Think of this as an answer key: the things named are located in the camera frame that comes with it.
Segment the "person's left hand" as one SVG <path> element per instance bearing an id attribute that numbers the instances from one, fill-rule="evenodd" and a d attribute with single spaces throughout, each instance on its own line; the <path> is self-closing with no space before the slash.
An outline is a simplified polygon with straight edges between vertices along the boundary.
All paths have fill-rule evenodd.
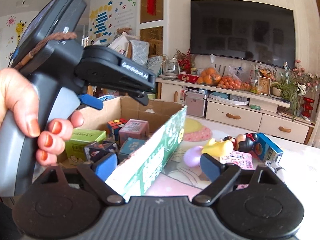
<path id="1" fill-rule="evenodd" d="M 10 110 L 17 126 L 24 135 L 37 138 L 36 160 L 42 166 L 55 165 L 57 156 L 65 150 L 65 142 L 73 129 L 84 124 L 80 111 L 75 111 L 68 119 L 52 120 L 46 131 L 41 131 L 38 123 L 39 100 L 32 84 L 12 68 L 1 70 L 1 122 Z"/>

